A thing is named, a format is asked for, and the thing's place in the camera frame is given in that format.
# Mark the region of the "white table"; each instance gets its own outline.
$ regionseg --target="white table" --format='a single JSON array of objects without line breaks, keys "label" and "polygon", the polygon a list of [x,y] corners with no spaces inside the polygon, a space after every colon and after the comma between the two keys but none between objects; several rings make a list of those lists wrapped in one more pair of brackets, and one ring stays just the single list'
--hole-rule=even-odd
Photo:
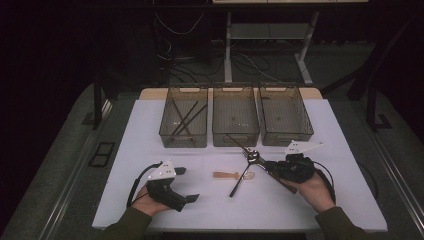
[{"label": "white table", "polygon": [[[149,231],[203,232],[311,232],[318,231],[316,213],[299,194],[293,195],[261,168],[252,166],[255,178],[242,182],[233,198],[235,180],[216,180],[213,171],[241,172],[246,160],[236,147],[212,144],[212,102],[209,102],[208,146],[202,149],[164,148],[159,137],[164,100],[136,101],[122,143],[98,207],[94,228],[105,228],[125,211],[134,179],[149,165],[171,159],[174,167],[186,167],[171,184],[182,196],[200,194],[181,212],[165,211],[155,216]],[[327,100],[306,99],[315,134],[310,141],[324,146],[305,154],[324,164],[332,173],[337,205],[352,222],[366,231],[387,231],[387,224],[369,190]],[[282,160],[284,147],[257,147],[267,160]],[[146,181],[148,173],[141,180]]]}]

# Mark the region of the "black controller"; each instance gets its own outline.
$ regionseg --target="black controller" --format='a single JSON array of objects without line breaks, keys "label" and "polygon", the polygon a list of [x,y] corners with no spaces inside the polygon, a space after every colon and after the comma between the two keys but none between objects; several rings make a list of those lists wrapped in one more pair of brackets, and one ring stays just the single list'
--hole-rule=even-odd
[{"label": "black controller", "polygon": [[193,203],[199,197],[199,194],[183,197],[174,192],[171,188],[173,178],[161,179],[147,182],[147,191],[149,196],[156,202],[160,202],[172,209],[181,212],[186,203]]},{"label": "black controller", "polygon": [[295,183],[304,183],[311,179],[314,173],[317,173],[324,181],[331,199],[336,202],[336,194],[328,178],[321,170],[315,168],[314,162],[310,158],[304,157],[302,153],[289,154],[285,161],[266,161],[263,165],[266,171]]}]

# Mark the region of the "metal rod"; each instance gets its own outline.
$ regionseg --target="metal rod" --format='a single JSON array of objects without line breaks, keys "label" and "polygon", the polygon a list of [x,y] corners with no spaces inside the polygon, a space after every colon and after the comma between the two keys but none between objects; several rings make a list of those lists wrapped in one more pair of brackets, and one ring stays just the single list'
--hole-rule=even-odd
[{"label": "metal rod", "polygon": [[175,133],[178,131],[178,129],[183,125],[182,123],[187,119],[187,117],[190,115],[190,113],[193,111],[193,109],[196,107],[196,105],[199,103],[199,101],[196,101],[196,103],[193,105],[193,107],[190,108],[188,113],[184,116],[184,118],[181,120],[181,123],[174,129],[174,131],[171,133],[171,136],[176,135]]},{"label": "metal rod", "polygon": [[239,142],[237,142],[234,138],[232,138],[230,134],[226,133],[225,135],[227,135],[231,140],[233,140],[237,144],[237,146],[241,147],[244,151],[250,152],[250,150],[247,147],[242,146]]},{"label": "metal rod", "polygon": [[246,172],[249,169],[249,167],[250,167],[250,163],[247,164],[246,169],[244,170],[243,174],[240,176],[239,180],[237,181],[237,184],[234,186],[233,191],[231,191],[230,197],[233,197],[234,194],[236,194],[237,188],[239,187],[239,185],[241,183],[241,180],[243,180],[243,176],[244,176],[244,174],[246,174]]},{"label": "metal rod", "polygon": [[93,90],[94,90],[94,125],[93,130],[96,130],[102,121],[102,86],[100,84],[100,78],[95,71],[94,81],[93,81]]},{"label": "metal rod", "polygon": [[[183,115],[181,114],[180,109],[178,109],[178,106],[177,106],[177,104],[175,103],[175,100],[174,100],[174,99],[172,99],[172,103],[174,104],[175,110],[177,110],[178,116],[179,116],[179,117],[180,117],[180,119],[181,119],[181,124],[184,124],[185,126],[187,126],[187,124],[185,124],[185,123],[184,123]],[[187,131],[188,135],[191,135],[191,133],[190,133],[190,131],[188,130],[188,128],[187,128],[187,127],[185,127],[185,129],[186,129],[186,131]]]},{"label": "metal rod", "polygon": [[[184,128],[186,128],[191,123],[191,121],[193,121],[193,119],[195,119],[197,117],[197,115],[199,115],[200,112],[202,112],[203,109],[205,109],[207,106],[208,106],[208,104],[205,104],[205,106],[203,106],[196,114],[194,114],[194,116],[190,120],[188,120],[188,122],[187,122],[187,124],[186,124],[186,126]],[[178,131],[176,135],[180,134],[180,132],[182,130],[184,130],[184,128],[183,129],[180,129],[180,131]]]},{"label": "metal rod", "polygon": [[308,26],[308,30],[306,31],[305,38],[303,39],[302,50],[300,51],[298,55],[298,59],[297,59],[298,61],[303,62],[305,60],[306,52],[308,51],[308,48],[309,48],[309,43],[311,42],[312,35],[314,34],[314,31],[315,31],[315,26],[318,20],[318,16],[319,16],[318,11],[314,12],[314,14],[312,15],[311,21]]}]

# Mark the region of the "gray storage bin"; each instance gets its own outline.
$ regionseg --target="gray storage bin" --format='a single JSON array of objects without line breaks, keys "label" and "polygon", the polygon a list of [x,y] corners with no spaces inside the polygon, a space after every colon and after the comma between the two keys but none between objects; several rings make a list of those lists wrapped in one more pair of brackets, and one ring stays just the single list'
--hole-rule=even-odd
[{"label": "gray storage bin", "polygon": [[254,147],[259,137],[259,121],[251,83],[214,83],[213,145]]},{"label": "gray storage bin", "polygon": [[209,84],[171,84],[159,135],[166,148],[207,146]]},{"label": "gray storage bin", "polygon": [[264,146],[309,141],[312,124],[296,83],[259,83],[258,110]]}]

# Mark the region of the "hand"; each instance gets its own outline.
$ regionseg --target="hand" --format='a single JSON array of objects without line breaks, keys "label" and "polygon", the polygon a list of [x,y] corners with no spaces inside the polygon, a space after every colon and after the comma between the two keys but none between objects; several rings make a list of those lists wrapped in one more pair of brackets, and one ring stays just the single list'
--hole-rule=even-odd
[{"label": "hand", "polygon": [[312,178],[304,183],[294,183],[284,179],[281,179],[281,181],[284,184],[295,187],[306,202],[318,213],[322,213],[336,206],[331,199],[324,181],[317,173],[314,173]]},{"label": "hand", "polygon": [[144,185],[138,192],[136,200],[133,202],[131,207],[144,212],[145,214],[153,217],[159,212],[169,210],[168,206],[163,205],[162,203],[156,202],[153,200],[149,193],[147,192],[147,187]]}]

